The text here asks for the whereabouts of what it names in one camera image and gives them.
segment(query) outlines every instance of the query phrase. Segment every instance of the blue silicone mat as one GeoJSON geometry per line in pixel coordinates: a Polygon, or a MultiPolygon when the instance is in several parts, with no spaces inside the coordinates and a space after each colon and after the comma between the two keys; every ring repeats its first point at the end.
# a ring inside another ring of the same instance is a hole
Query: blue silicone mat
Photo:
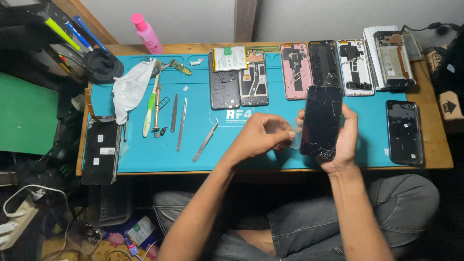
{"type": "MultiPolygon", "coordinates": [[[[162,84],[161,99],[168,97],[171,101],[160,111],[158,126],[168,127],[164,136],[154,138],[149,133],[142,136],[143,122],[147,113],[148,99],[153,90],[154,79],[150,80],[145,95],[139,106],[130,112],[129,150],[119,160],[118,172],[160,172],[160,171],[193,171],[212,170],[222,154],[232,143],[245,124],[247,116],[255,112],[265,112],[281,115],[290,123],[294,122],[299,109],[304,108],[304,100],[289,101],[285,99],[282,66],[279,53],[266,53],[266,71],[269,89],[269,105],[261,107],[240,107],[237,110],[213,111],[210,107],[208,55],[150,55],[164,63],[172,59],[190,64],[190,61],[204,61],[197,66],[188,66],[193,70],[187,76],[169,67],[160,75],[162,84]],[[177,121],[175,132],[171,133],[171,118],[175,95],[178,94],[177,121]],[[182,146],[176,151],[179,137],[180,119],[185,97],[187,97],[187,112],[182,136],[182,146]],[[213,124],[219,120],[206,148],[197,162],[192,159],[207,136],[213,124]]],[[[124,63],[125,74],[136,64],[145,60],[145,55],[118,56],[124,63]]],[[[96,115],[114,115],[113,85],[97,85],[92,87],[92,103],[96,115]]],[[[387,117],[385,101],[406,100],[404,93],[377,92],[370,97],[345,97],[343,102],[358,114],[359,140],[356,161],[362,167],[398,166],[390,161],[388,153],[387,117]]],[[[268,152],[246,162],[246,169],[304,169],[315,166],[314,159],[303,157],[298,150],[287,148],[285,152],[268,152]]]]}

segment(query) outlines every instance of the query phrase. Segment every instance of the green board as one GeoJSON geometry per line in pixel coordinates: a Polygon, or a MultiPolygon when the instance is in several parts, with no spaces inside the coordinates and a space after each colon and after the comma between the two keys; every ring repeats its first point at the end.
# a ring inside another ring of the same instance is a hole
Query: green board
{"type": "Polygon", "coordinates": [[[45,154],[53,146],[58,93],[0,72],[0,150],[45,154]]]}

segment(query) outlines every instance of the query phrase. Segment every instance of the pink cap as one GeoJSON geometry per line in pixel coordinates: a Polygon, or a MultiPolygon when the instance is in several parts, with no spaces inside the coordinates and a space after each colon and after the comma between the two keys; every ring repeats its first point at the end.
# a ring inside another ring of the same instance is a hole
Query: pink cap
{"type": "Polygon", "coordinates": [[[139,31],[145,31],[147,29],[147,24],[143,20],[143,16],[141,14],[133,14],[130,20],[135,24],[139,31]]]}

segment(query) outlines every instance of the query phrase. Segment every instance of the wooden table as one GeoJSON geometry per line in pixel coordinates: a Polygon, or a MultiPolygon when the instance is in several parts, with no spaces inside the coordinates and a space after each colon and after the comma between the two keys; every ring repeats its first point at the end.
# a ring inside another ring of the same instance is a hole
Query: wooden table
{"type": "MultiPolygon", "coordinates": [[[[184,53],[207,53],[213,48],[226,46],[279,46],[282,43],[217,43],[217,44],[170,44],[163,45],[164,54],[184,54],[184,53]]],[[[106,48],[115,55],[140,55],[148,54],[144,45],[106,45],[106,48]]],[[[435,92],[430,82],[427,67],[424,61],[412,62],[412,70],[417,85],[412,88],[406,97],[408,101],[415,102],[419,107],[420,121],[422,126],[422,138],[424,142],[424,156],[426,169],[451,169],[453,160],[451,158],[450,148],[446,140],[445,130],[438,110],[438,104],[435,99],[435,92]]],[[[84,156],[84,142],[87,128],[89,111],[87,106],[84,111],[82,123],[81,141],[79,145],[79,155],[77,158],[76,175],[82,175],[82,159],[84,156]]],[[[384,167],[384,168],[367,168],[369,170],[406,170],[414,169],[413,167],[384,167]]],[[[315,171],[313,169],[293,169],[280,170],[281,172],[301,172],[315,171]]],[[[142,174],[204,174],[209,171],[181,171],[181,172],[148,172],[148,173],[118,173],[118,175],[142,175],[142,174]]]]}

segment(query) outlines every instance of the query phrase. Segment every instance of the pink bottle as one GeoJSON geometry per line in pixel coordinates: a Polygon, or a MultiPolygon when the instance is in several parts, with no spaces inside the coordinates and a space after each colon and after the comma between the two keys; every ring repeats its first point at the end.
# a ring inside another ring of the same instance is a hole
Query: pink bottle
{"type": "Polygon", "coordinates": [[[151,28],[151,25],[143,20],[143,16],[139,13],[135,13],[130,20],[135,24],[135,32],[139,35],[148,51],[151,54],[162,54],[163,46],[158,40],[153,28],[151,28]]]}

